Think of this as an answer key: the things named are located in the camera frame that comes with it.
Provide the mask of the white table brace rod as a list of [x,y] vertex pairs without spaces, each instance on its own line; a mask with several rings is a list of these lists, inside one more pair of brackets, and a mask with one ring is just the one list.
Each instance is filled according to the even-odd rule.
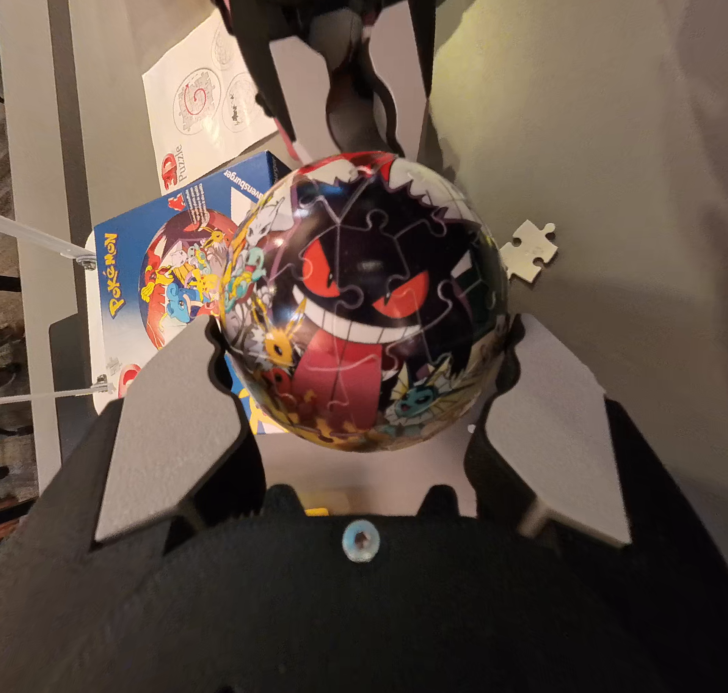
[[32,243],[63,258],[75,261],[86,270],[95,270],[97,267],[95,252],[44,233],[37,228],[18,223],[8,217],[1,216],[1,233],[12,236],[19,242]]
[[31,394],[15,394],[1,397],[1,406],[14,405],[24,402],[33,402],[40,399],[59,399],[68,397],[85,397],[93,394],[105,393],[109,390],[108,382],[96,382],[91,387],[75,388],[61,391],[46,391]]

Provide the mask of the blue puzzle box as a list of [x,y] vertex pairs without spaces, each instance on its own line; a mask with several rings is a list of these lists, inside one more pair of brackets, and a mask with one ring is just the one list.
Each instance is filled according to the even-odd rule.
[[92,370],[107,383],[98,413],[196,317],[219,318],[232,238],[290,168],[265,151],[194,181],[181,172],[180,151],[164,157],[168,191],[96,225],[87,242],[97,259],[98,288],[86,282]]

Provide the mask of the colourful puzzle ball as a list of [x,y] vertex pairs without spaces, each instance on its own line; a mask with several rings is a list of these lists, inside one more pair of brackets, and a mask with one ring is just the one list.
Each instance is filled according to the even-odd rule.
[[311,163],[240,224],[221,331],[261,412],[342,451],[429,440],[483,396],[509,327],[496,243],[448,179],[388,152]]

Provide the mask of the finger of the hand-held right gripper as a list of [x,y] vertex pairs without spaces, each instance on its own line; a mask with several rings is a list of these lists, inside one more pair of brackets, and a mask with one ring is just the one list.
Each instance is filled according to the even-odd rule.
[[408,0],[384,7],[367,42],[373,119],[390,151],[419,160],[428,96]]
[[331,80],[324,57],[296,35],[270,42],[285,109],[279,117],[292,153],[314,162],[340,152],[328,123]]

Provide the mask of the white instruction leaflet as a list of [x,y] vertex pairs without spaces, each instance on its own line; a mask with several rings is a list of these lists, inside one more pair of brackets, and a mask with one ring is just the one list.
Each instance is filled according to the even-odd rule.
[[214,11],[143,74],[157,177],[163,194],[262,144],[289,156],[238,44]]

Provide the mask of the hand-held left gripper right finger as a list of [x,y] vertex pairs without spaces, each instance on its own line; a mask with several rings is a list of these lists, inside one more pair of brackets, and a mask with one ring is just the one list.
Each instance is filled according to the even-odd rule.
[[532,539],[557,523],[632,541],[604,389],[532,315],[513,319],[464,468],[480,519]]

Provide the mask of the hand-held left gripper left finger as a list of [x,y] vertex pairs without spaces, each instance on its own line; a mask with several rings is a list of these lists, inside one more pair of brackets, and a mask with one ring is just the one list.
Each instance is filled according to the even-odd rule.
[[122,400],[94,540],[184,517],[194,530],[256,513],[260,452],[228,388],[224,342],[201,316],[141,370]]

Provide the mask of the white puzzle piece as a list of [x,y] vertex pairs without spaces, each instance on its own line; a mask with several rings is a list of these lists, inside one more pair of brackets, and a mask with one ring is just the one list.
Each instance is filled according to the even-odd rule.
[[510,242],[500,249],[507,279],[521,279],[533,284],[541,269],[548,266],[559,249],[552,242],[556,226],[546,223],[539,228],[531,220],[524,221],[514,232]]

